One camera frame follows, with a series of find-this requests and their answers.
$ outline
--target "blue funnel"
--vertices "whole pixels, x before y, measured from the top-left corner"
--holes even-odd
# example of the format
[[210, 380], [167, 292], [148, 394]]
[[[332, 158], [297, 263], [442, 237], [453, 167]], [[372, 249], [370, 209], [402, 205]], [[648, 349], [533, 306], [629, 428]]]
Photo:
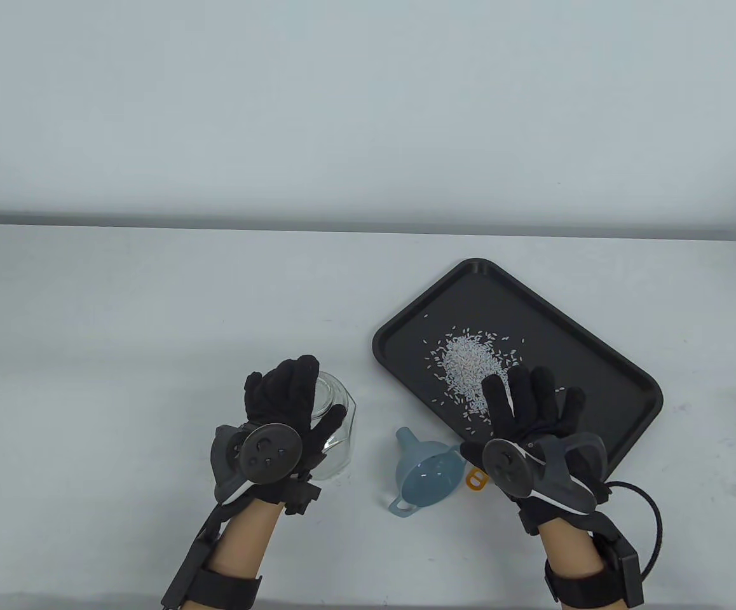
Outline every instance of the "blue funnel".
[[[397, 464], [399, 496], [388, 510], [397, 517], [409, 517], [453, 493], [464, 477], [464, 459], [458, 453], [458, 445], [420, 441], [409, 428], [397, 430], [397, 439], [402, 447]], [[400, 508], [403, 500], [411, 507]]]

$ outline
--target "rectangular tray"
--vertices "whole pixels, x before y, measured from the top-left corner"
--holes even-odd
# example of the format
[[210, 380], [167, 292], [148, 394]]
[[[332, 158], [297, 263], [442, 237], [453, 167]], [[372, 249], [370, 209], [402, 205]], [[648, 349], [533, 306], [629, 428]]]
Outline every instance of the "rectangular tray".
[[548, 366], [559, 387], [583, 388], [580, 429], [603, 439], [609, 473], [662, 410], [654, 378], [486, 259], [461, 262], [383, 325], [374, 357], [458, 436], [483, 442], [492, 435], [489, 424], [475, 414], [465, 418], [466, 399], [437, 377], [444, 375], [437, 355], [446, 342], [479, 332], [504, 364], [508, 357], [530, 369]]

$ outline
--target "hand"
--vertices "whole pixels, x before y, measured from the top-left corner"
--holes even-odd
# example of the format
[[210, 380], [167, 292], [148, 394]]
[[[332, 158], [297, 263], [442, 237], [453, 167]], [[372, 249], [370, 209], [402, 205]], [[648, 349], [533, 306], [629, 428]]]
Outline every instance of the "hand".
[[312, 429], [315, 386], [320, 363], [313, 355], [284, 360], [261, 375], [253, 372], [243, 384], [247, 419], [254, 424], [286, 424], [303, 440], [303, 453], [293, 473], [307, 473], [325, 457], [325, 441], [342, 425], [345, 406], [335, 404]]
[[[490, 375], [481, 384], [495, 438], [516, 442], [526, 449], [530, 441], [542, 436], [564, 438], [577, 431], [585, 407], [583, 390], [577, 387], [566, 390], [566, 401], [561, 413], [557, 408], [554, 375], [549, 369], [538, 367], [529, 374], [525, 366], [516, 366], [508, 370], [507, 379], [513, 409], [510, 409], [502, 378]], [[483, 450], [482, 442], [461, 444], [461, 455], [481, 470], [484, 470], [481, 460]], [[594, 476], [590, 464], [578, 451], [569, 453], [566, 462], [569, 474], [582, 480], [594, 492], [597, 503], [606, 501], [608, 489]], [[510, 499], [518, 503], [521, 512], [535, 526], [566, 514], [562, 508], [537, 498]]]

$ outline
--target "glass jar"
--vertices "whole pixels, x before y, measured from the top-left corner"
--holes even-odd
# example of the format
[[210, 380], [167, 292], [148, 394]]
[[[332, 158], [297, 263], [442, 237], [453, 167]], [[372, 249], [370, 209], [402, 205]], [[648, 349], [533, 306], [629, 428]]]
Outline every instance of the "glass jar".
[[357, 405], [348, 394], [339, 379], [327, 372], [320, 371], [315, 386], [315, 408], [312, 410], [312, 427], [331, 408], [332, 405], [342, 404], [345, 406], [345, 419], [343, 424], [330, 438], [325, 441], [322, 452], [325, 459], [312, 471], [312, 479], [325, 480], [339, 474], [351, 461], [351, 450], [353, 449], [353, 425], [354, 414]]

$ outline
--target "orange ring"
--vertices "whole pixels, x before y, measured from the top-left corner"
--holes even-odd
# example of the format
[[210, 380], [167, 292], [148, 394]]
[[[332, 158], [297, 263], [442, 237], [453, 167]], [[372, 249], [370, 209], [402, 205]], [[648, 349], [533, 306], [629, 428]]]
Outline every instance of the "orange ring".
[[482, 471], [481, 468], [473, 468], [473, 470], [470, 470], [467, 478], [464, 479], [464, 483], [467, 483], [467, 487], [473, 491], [481, 491], [487, 485], [488, 480], [487, 473]]

